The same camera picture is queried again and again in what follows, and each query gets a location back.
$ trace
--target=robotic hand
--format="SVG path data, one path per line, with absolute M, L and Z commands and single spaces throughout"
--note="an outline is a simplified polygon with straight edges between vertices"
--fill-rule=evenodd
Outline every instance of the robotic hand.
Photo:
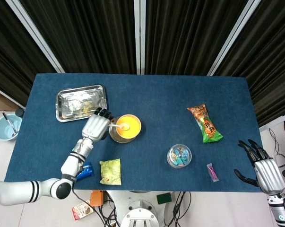
M 41 196 L 65 199 L 76 182 L 82 165 L 93 148 L 93 144 L 107 135 L 107 127 L 113 116 L 106 109 L 98 108 L 88 119 L 82 130 L 83 138 L 78 140 L 67 160 L 61 167 L 61 179 L 7 183 L 0 181 L 0 204 L 11 206 L 37 201 Z
M 285 182 L 279 168 L 262 147 L 252 140 L 248 141 L 251 146 L 241 140 L 238 146 L 246 151 L 257 179 L 246 178 L 237 169 L 234 169 L 234 173 L 243 182 L 259 187 L 268 195 L 268 204 L 278 226 L 285 227 L 285 194 L 283 194 Z

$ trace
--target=blue bowl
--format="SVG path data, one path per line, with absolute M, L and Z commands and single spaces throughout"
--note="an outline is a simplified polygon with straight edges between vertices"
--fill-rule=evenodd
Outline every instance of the blue bowl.
M 19 131 L 22 119 L 20 117 L 17 117 L 14 113 L 9 113 L 7 114 L 7 116 L 14 128 Z M 2 116 L 0 118 L 0 140 L 7 141 L 15 139 L 18 133 L 12 137 L 13 133 L 13 129 L 11 128 L 7 120 Z

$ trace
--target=blue tablecloth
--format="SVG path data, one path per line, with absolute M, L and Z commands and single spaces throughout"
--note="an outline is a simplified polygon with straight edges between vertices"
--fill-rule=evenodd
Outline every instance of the blue tablecloth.
M 59 122 L 55 97 L 65 88 L 102 84 L 114 116 L 134 114 L 142 123 L 141 133 L 128 144 L 107 138 L 95 144 L 88 156 L 94 177 L 79 181 L 75 188 L 134 191 L 223 191 L 259 192 L 241 182 L 233 169 L 254 177 L 238 140 L 251 138 L 261 144 L 246 80 L 232 77 L 38 74 L 8 167 L 5 181 L 43 181 L 61 177 L 60 168 L 81 138 L 87 119 Z M 221 141 L 203 144 L 201 131 L 186 109 L 205 103 Z M 174 169 L 166 155 L 174 144 L 192 151 L 191 163 Z M 121 159 L 122 186 L 99 183 L 99 161 Z M 207 164 L 212 163 L 219 182 L 212 182 Z

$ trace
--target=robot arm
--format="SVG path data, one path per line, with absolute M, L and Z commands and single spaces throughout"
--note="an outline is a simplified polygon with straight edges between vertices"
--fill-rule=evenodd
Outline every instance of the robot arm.
M 268 195 L 268 204 L 278 226 L 285 227 L 285 194 L 283 194 L 285 182 L 280 170 L 275 160 L 262 147 L 252 140 L 248 141 L 251 146 L 241 140 L 238 146 L 246 151 L 257 179 L 246 178 L 237 169 L 234 169 L 234 173 L 243 182 L 259 187 Z
M 88 119 L 82 130 L 83 139 L 80 139 L 72 149 L 65 163 L 61 167 L 61 179 L 28 182 L 1 182 L 0 181 L 0 204 L 11 206 L 16 204 L 37 201 L 41 196 L 49 196 L 55 199 L 65 199 L 71 192 L 72 185 L 76 182 L 82 165 L 93 149 L 93 143 L 106 136 L 107 126 L 113 117 L 105 109 L 98 108 Z

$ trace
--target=curtain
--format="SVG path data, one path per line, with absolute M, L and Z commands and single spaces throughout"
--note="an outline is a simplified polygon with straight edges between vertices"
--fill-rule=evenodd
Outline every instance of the curtain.
M 216 75 L 247 79 L 260 126 L 285 114 L 285 1 L 261 1 Z
M 247 0 L 147 0 L 146 74 L 207 75 Z
M 39 72 L 55 70 L 7 3 L 0 0 L 0 90 L 25 106 Z
M 66 72 L 136 74 L 133 0 L 21 0 Z

